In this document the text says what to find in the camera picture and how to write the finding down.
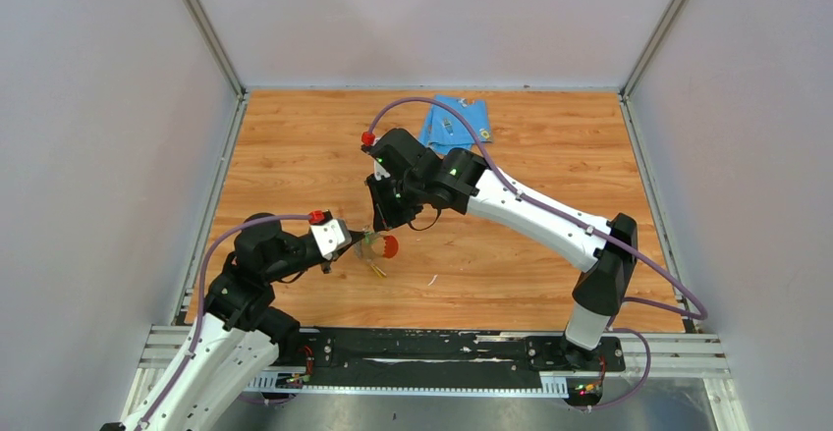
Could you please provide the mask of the metal keyring plate with spring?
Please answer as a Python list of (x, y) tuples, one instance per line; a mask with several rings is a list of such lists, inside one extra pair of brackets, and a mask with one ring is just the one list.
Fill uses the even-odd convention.
[[(370, 227), (364, 227), (363, 230), (372, 231)], [(361, 242), (353, 245), (353, 251), (357, 258), (360, 261), (362, 261), (371, 271), (372, 269), (369, 266), (370, 263), (374, 263), (381, 268), (381, 266), (378, 264), (379, 260), (391, 259), (395, 257), (399, 252), (399, 241), (393, 235), (387, 235), (383, 233), (379, 234), (382, 236), (382, 238), (373, 244)]]

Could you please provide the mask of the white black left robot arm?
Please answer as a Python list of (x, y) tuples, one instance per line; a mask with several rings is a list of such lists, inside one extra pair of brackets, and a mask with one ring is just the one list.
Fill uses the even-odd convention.
[[(297, 236), (288, 219), (307, 225)], [(104, 430), (209, 430), (266, 366), (301, 352), (297, 319), (273, 306), (273, 286), (334, 261), (365, 237), (330, 211), (258, 213), (219, 236), (198, 274), (198, 315), (139, 407)]]

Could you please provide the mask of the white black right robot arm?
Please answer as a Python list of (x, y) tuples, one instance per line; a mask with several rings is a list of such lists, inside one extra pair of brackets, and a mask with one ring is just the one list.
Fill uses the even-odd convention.
[(578, 370), (599, 358), (603, 332), (618, 315), (636, 267), (638, 225), (632, 217), (581, 213), (507, 177), (470, 150), (439, 156), (401, 128), (381, 137), (364, 133), (361, 149), (374, 161), (365, 180), (374, 231), (412, 226), (427, 206), (452, 210), (507, 227), (579, 269), (561, 355)]

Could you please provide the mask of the blue folded cloth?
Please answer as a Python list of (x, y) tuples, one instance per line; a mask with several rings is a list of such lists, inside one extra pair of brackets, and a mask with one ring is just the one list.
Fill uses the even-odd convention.
[[(434, 99), (459, 113), (482, 143), (493, 141), (493, 131), (484, 100), (442, 94), (436, 94)], [(436, 105), (430, 107), (417, 139), (422, 145), (440, 155), (445, 155), (455, 148), (471, 149), (475, 145), (475, 138), (460, 120)]]

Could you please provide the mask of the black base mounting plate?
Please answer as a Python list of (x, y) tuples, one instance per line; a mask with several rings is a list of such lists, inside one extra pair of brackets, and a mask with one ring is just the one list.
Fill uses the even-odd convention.
[(597, 379), (625, 368), (615, 337), (585, 351), (559, 332), (330, 327), (302, 330), (272, 364), (279, 385), (309, 372), (309, 388), (390, 389), (532, 389), (543, 372)]

